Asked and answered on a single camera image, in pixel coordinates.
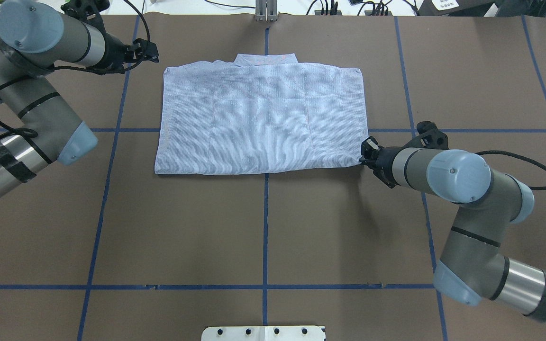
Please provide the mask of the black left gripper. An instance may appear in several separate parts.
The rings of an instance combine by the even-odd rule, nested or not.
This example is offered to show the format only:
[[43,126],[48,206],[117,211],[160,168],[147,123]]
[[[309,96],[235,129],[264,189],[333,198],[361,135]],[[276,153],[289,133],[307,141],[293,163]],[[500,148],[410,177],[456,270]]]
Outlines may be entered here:
[[98,62],[98,74],[124,74],[127,64],[143,61],[159,63],[159,52],[156,43],[133,42],[125,45],[117,37],[101,32],[104,38],[104,53]]

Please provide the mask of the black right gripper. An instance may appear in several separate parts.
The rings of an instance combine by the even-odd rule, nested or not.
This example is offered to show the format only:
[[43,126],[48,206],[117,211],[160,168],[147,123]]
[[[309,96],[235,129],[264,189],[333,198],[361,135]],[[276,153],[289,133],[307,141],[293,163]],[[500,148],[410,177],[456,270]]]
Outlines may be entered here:
[[377,140],[369,136],[361,144],[359,162],[363,166],[373,166],[373,175],[388,188],[394,188],[398,183],[392,173],[392,165],[400,151],[401,147],[398,146],[379,146]]

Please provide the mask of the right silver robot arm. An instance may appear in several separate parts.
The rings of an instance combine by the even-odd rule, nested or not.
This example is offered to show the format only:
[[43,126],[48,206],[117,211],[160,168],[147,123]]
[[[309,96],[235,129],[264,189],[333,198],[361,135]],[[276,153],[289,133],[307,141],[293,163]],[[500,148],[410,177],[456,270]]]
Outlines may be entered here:
[[500,253],[506,230],[533,211],[533,190],[491,168],[476,153],[448,147],[446,136],[421,134],[403,146],[361,144],[360,164],[393,188],[412,188],[458,210],[434,270],[435,289],[465,305],[487,299],[546,323],[546,270]]

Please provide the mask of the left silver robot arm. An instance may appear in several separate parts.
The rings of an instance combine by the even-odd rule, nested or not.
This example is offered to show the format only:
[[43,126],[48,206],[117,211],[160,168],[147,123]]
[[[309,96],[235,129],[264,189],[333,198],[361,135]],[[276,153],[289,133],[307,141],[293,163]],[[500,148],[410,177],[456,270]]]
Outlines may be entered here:
[[98,139],[47,80],[55,71],[116,75],[159,52],[146,38],[125,44],[106,31],[108,0],[70,0],[56,10],[35,0],[0,5],[0,198],[54,162],[70,165]]

